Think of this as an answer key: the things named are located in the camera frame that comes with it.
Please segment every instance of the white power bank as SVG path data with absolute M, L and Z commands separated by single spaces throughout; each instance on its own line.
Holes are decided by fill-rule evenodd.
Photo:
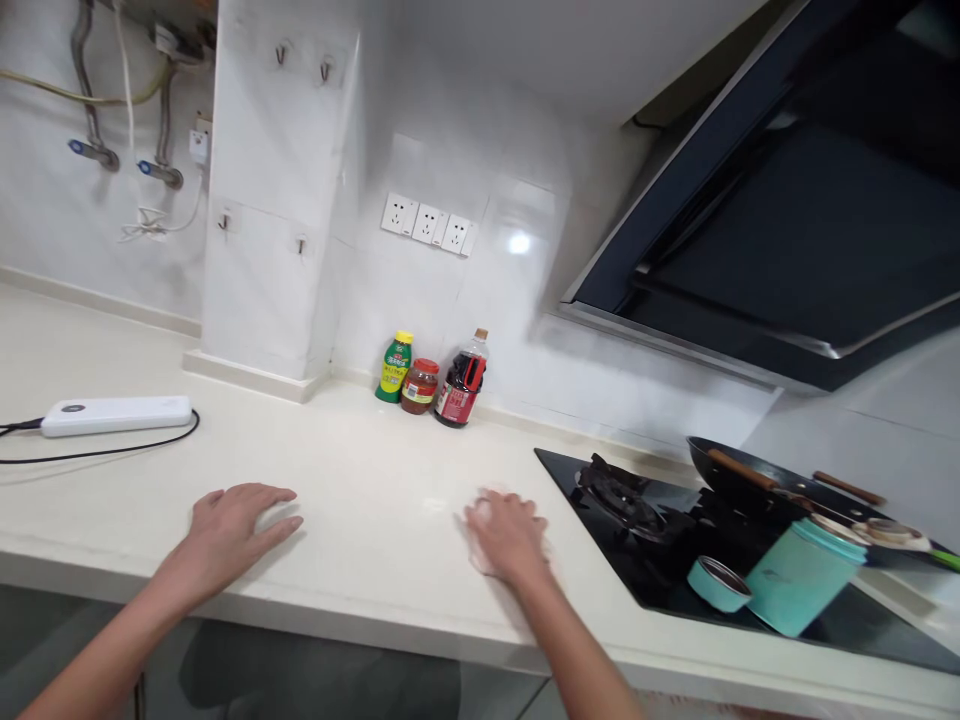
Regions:
M 45 437 L 66 437 L 176 427 L 190 422 L 191 410 L 186 395 L 64 400 L 50 408 L 40 432 Z

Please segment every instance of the white countertop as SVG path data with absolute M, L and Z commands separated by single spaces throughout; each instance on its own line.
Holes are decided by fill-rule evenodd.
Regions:
M 302 530 L 201 614 L 545 672 L 509 593 L 467 562 L 456 519 L 479 487 L 503 486 L 550 520 L 571 602 L 638 688 L 810 715 L 833 703 L 960 713 L 956 677 L 639 607 L 533 453 L 588 458 L 588 439 L 481 420 L 450 430 L 340 382 L 295 405 L 184 373 L 191 338 L 2 285 L 0 338 L 0 421 L 69 398 L 168 394 L 189 395 L 203 417 L 193 436 L 152 451 L 0 467 L 0 582 L 124 601 L 182 537 L 201 495 L 286 485 L 299 493 L 290 511 L 305 517 Z M 17 435 L 0 441 L 0 457 L 170 435 Z

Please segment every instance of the wrist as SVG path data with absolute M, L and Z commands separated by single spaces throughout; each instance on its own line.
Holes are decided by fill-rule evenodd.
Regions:
M 158 622 L 168 625 L 176 625 L 196 606 L 196 603 L 180 597 L 172 588 L 164 587 L 156 579 L 147 583 L 133 599 L 131 605 L 134 604 Z
M 534 567 L 517 569 L 506 578 L 506 581 L 521 597 L 551 588 L 559 589 L 550 566 L 545 562 Z

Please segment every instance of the white cable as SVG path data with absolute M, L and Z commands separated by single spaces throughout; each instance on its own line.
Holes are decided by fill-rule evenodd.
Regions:
M 134 175 L 131 176 L 134 186 L 134 195 L 137 198 L 137 221 L 122 225 L 120 228 L 121 237 L 118 242 L 130 242 L 141 237 L 149 237 L 157 242 L 166 242 L 167 233 L 180 232 L 188 228 L 197 217 L 197 209 L 200 207 L 200 193 L 203 190 L 203 168 L 199 169 L 197 178 L 197 193 L 193 202 L 193 211 L 190 213 L 190 219 L 182 225 L 175 227 L 165 227 L 162 223 L 167 217 L 167 213 L 157 208 L 146 207 L 143 204 L 143 191 L 140 188 L 140 178 L 136 175 L 137 166 L 137 146 L 136 146 L 136 126 L 133 121 L 133 93 L 130 90 L 130 63 L 127 59 L 127 47 L 123 42 L 123 24 L 120 18 L 120 12 L 123 8 L 124 0 L 113 0 L 113 22 L 117 31 L 117 42 L 120 44 L 120 60 L 123 64 L 123 92 L 127 105 L 127 133 L 130 136 L 130 157 L 134 160 Z

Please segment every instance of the bottle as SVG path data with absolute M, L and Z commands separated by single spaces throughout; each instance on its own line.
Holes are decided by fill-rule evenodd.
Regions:
M 374 393 L 384 402 L 400 402 L 400 387 L 410 369 L 410 359 L 413 357 L 413 333 L 397 331 L 394 337 L 396 342 L 387 348 L 383 356 L 383 371 L 380 373 L 380 384 Z
M 440 366 L 433 360 L 417 358 L 403 381 L 400 407 L 411 415 L 423 415 L 434 401 Z
M 447 371 L 440 399 L 433 410 L 434 417 L 447 427 L 464 427 L 470 419 L 473 404 L 483 385 L 487 358 L 490 357 L 486 340 L 487 331 L 477 328 L 473 339 L 460 348 Z

